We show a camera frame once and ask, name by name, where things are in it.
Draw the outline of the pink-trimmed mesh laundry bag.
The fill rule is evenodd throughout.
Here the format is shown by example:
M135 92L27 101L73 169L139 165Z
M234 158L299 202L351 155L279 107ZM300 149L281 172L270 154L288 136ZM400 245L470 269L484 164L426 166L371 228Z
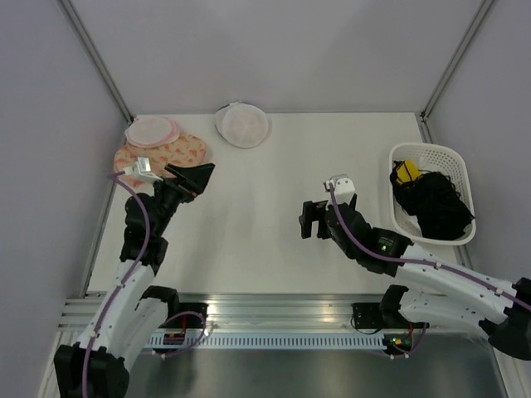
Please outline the pink-trimmed mesh laundry bag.
M128 143L140 148L155 148L172 143L180 136L180 127L166 116L139 116L124 132Z

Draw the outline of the yellow bra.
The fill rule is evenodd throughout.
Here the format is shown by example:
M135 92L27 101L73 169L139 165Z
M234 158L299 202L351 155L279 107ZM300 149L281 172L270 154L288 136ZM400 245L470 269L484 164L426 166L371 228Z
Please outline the yellow bra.
M411 160L395 161L390 175L391 183L401 186L404 183L414 182L421 177L417 165Z

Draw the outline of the black lace bra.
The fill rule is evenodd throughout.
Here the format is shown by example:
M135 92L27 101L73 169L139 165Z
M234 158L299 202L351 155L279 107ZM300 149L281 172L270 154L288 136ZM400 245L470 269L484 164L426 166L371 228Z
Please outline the black lace bra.
M422 174L414 182L392 184L392 193L402 209L417 218L422 236L435 240L457 240L474 220L455 185L440 172Z

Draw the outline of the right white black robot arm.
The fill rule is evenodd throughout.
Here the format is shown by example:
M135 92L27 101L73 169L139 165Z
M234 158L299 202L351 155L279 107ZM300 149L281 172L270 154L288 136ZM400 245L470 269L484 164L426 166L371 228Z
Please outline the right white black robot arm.
M379 304L381 322L426 323L467 328L486 337L498 351L527 361L530 358L530 281L496 279L461 265L447 264L409 238L371 226L355 204L306 201L299 217L301 236L331 239L344 255L374 274L385 274L434 289L428 298L410 287L390 285Z

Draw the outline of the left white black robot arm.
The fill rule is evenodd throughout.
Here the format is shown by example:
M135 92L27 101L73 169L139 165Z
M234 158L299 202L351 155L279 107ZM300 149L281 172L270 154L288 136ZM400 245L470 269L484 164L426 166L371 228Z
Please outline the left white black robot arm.
M83 333L56 350L53 365L61 397L125 396L131 369L149 338L180 321L177 290L153 284L168 249L163 233L179 206L204 193L215 166L169 164L169 177L160 177L148 163L139 158L109 176L120 186L125 176L145 177L153 194L130 193L114 281Z

